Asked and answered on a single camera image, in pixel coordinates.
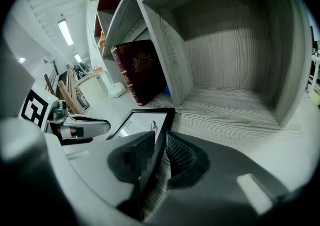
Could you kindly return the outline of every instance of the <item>red book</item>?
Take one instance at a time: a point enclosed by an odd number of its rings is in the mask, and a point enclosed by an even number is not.
[[[164,91],[165,76],[151,40],[119,44],[111,52],[139,106],[144,106]]]

